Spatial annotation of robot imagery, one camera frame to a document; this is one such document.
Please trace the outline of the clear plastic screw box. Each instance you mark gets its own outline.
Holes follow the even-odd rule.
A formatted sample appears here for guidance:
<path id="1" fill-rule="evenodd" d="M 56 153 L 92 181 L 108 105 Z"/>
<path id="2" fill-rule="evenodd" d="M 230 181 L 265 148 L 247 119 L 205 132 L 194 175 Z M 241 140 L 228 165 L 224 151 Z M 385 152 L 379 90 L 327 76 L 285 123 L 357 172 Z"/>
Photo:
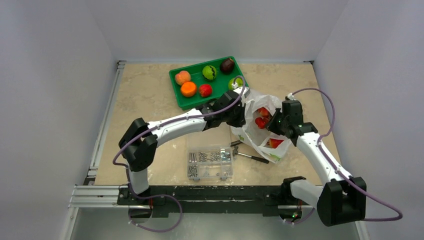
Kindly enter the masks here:
<path id="1" fill-rule="evenodd" d="M 231 179 L 234 167 L 230 140 L 227 131 L 191 133 L 187 142 L 187 178 L 195 182 Z"/>

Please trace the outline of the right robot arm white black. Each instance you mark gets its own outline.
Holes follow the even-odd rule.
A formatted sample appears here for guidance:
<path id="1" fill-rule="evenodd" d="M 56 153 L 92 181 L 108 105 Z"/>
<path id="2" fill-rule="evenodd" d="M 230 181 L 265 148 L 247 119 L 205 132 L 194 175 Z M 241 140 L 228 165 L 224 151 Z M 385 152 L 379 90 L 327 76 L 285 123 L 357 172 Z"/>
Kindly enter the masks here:
<path id="1" fill-rule="evenodd" d="M 322 186 L 304 177 L 283 181 L 280 196 L 288 204 L 302 200 L 315 208 L 327 226 L 364 220 L 367 184 L 362 177 L 353 177 L 339 164 L 311 122 L 304 122 L 303 108 L 298 100 L 285 100 L 276 108 L 266 129 L 291 140 L 309 160 Z"/>

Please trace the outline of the green plastic tray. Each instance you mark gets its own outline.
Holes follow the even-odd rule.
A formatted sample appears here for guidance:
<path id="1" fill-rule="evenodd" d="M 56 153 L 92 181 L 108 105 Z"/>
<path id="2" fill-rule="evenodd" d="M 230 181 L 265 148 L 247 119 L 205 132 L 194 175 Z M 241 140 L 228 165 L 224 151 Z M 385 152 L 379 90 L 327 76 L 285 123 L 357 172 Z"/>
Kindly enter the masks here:
<path id="1" fill-rule="evenodd" d="M 228 57 L 226 56 L 226 57 L 217 58 L 214 60 L 192 64 L 189 66 L 174 68 L 168 72 L 168 75 L 173 87 L 173 91 L 175 94 L 177 105 L 182 110 L 190 110 L 196 106 L 206 103 L 210 99 L 218 99 L 219 97 L 221 97 L 222 94 L 224 94 L 225 92 L 229 90 L 228 85 L 231 79 L 233 79 L 236 76 L 243 75 L 236 61 L 234 62 L 235 64 L 234 69 L 230 74 L 224 74 L 220 71 L 221 63 L 227 58 Z M 213 66 L 217 70 L 217 77 L 212 81 L 206 80 L 202 75 L 202 70 L 206 66 Z M 199 88 L 203 84 L 209 84 L 212 88 L 211 95 L 208 97 L 202 97 L 199 91 L 197 90 L 196 93 L 191 97 L 184 96 L 181 92 L 181 86 L 178 85 L 175 80 L 175 76 L 181 71 L 187 71 L 190 74 L 191 81 L 196 85 L 197 88 Z"/>

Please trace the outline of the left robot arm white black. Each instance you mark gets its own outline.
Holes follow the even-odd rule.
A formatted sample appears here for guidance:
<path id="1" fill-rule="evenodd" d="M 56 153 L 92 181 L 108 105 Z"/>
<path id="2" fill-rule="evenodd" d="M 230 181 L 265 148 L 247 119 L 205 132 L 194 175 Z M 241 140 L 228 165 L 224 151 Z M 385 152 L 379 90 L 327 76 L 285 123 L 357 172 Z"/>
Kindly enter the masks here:
<path id="1" fill-rule="evenodd" d="M 132 187 L 129 197 L 138 205 L 149 199 L 148 167 L 156 149 L 181 136 L 207 131 L 226 123 L 242 127 L 245 121 L 244 101 L 250 94 L 248 87 L 228 90 L 212 103 L 204 103 L 186 113 L 159 121 L 134 120 L 118 143 L 118 155 L 127 163 L 128 181 Z"/>

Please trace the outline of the small black-handled hammer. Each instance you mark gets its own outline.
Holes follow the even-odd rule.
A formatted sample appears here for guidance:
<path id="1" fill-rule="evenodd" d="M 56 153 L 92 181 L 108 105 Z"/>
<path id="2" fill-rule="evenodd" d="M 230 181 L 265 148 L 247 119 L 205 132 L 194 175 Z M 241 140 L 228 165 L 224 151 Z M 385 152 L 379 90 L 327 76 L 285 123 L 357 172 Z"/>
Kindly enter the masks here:
<path id="1" fill-rule="evenodd" d="M 232 155 L 233 156 L 240 155 L 240 156 L 247 157 L 247 158 L 253 159 L 255 161 L 258 161 L 258 162 L 261 162 L 261 163 L 264 163 L 264 164 L 270 163 L 270 161 L 265 159 L 265 158 L 258 157 L 258 156 L 252 156 L 252 155 L 248 155 L 248 154 L 239 152 L 239 146 L 238 145 L 233 147 Z"/>

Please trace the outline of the fake red apple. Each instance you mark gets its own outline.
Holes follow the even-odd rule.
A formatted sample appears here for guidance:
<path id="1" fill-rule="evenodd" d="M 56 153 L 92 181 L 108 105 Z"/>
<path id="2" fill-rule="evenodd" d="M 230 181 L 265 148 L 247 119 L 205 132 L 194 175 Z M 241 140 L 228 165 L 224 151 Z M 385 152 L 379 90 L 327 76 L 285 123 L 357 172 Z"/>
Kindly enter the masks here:
<path id="1" fill-rule="evenodd" d="M 207 98 L 213 93 L 213 88 L 210 84 L 202 84 L 198 91 L 202 98 Z"/>

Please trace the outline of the fake green apple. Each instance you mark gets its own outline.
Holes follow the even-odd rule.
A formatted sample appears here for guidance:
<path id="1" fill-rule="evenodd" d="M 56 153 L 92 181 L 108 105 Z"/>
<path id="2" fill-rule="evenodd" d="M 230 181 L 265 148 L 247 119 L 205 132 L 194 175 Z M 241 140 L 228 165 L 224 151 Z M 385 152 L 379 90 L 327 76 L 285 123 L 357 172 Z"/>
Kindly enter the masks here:
<path id="1" fill-rule="evenodd" d="M 240 77 L 230 79 L 228 83 L 229 90 L 235 90 L 243 86 L 243 80 Z"/>

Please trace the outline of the black base bar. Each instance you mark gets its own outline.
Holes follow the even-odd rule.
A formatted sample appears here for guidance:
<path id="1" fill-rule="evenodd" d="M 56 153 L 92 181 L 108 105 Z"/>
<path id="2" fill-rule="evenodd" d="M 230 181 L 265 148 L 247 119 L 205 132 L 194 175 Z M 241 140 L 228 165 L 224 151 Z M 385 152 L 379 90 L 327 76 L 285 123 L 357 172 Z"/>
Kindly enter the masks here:
<path id="1" fill-rule="evenodd" d="M 298 203 L 286 196 L 279 185 L 153 185 L 138 195 L 122 186 L 117 197 L 119 206 L 152 208 L 154 218 L 166 218 L 170 213 L 180 212 L 291 218 L 298 210 Z"/>

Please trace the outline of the fake dark red fruit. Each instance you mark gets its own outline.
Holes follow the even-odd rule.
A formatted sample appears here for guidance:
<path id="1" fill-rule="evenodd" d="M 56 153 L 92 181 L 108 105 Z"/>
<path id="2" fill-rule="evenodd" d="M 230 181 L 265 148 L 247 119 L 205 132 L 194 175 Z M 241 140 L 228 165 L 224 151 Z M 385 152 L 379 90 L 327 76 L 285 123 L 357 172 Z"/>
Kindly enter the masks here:
<path id="1" fill-rule="evenodd" d="M 219 66 L 220 71 L 225 75 L 231 74 L 234 68 L 235 68 L 235 61 L 230 57 L 223 60 Z"/>

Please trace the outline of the fake green cracked fruit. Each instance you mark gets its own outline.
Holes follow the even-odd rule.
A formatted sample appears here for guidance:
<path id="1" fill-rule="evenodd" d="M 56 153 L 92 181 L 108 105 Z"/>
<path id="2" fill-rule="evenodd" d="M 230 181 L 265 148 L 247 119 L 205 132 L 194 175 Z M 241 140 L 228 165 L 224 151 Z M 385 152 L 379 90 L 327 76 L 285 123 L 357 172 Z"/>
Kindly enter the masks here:
<path id="1" fill-rule="evenodd" d="M 217 77 L 217 69 L 212 65 L 206 65 L 202 69 L 202 76 L 207 81 L 214 81 Z"/>

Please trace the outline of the fake orange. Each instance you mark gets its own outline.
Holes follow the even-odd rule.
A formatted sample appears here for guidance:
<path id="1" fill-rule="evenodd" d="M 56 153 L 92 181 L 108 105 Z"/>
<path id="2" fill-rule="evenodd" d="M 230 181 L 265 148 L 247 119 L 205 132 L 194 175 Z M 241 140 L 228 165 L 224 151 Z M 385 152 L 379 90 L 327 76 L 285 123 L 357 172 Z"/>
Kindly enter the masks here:
<path id="1" fill-rule="evenodd" d="M 181 85 L 180 92 L 186 98 L 193 97 L 197 93 L 197 85 L 192 81 L 187 81 Z"/>

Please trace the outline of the white plastic bag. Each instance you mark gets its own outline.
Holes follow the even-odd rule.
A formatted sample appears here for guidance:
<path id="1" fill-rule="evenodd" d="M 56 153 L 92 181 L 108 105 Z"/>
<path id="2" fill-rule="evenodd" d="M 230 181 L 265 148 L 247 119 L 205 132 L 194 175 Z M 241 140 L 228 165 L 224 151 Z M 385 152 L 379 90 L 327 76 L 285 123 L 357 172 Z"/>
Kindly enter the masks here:
<path id="1" fill-rule="evenodd" d="M 244 103 L 245 124 L 242 127 L 231 127 L 232 134 L 237 140 L 252 147 L 263 158 L 272 163 L 278 163 L 285 157 L 292 142 L 283 135 L 259 129 L 255 124 L 255 119 L 261 116 L 257 110 L 262 107 L 266 108 L 270 114 L 274 114 L 277 108 L 282 107 L 282 100 L 276 96 L 250 89 L 250 95 Z M 268 145 L 270 138 L 284 140 L 284 142 L 277 148 L 270 148 Z"/>

